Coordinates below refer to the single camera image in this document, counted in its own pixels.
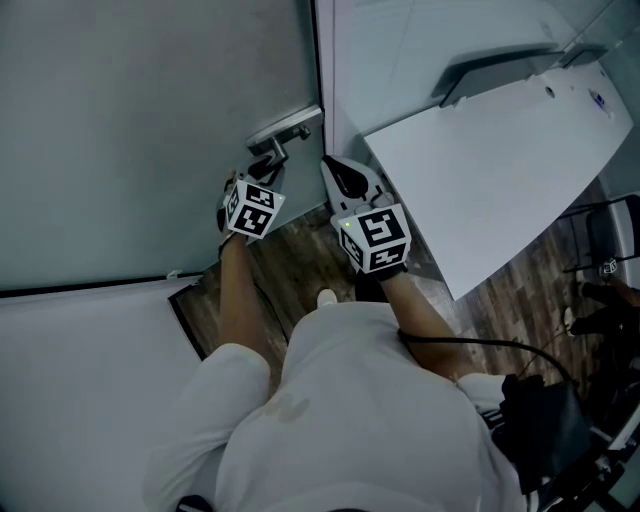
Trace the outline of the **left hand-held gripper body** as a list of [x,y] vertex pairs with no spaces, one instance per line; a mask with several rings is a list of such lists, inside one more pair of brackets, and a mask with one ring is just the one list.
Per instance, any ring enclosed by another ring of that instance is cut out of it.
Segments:
[[222,193],[222,238],[241,234],[263,239],[285,203],[281,186],[268,186],[249,175],[238,173],[231,194]]

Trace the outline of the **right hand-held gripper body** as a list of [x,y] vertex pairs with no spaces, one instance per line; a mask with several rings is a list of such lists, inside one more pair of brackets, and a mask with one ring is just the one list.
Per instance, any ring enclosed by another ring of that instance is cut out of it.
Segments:
[[404,264],[411,235],[404,210],[390,193],[330,205],[338,243],[355,271],[369,274]]

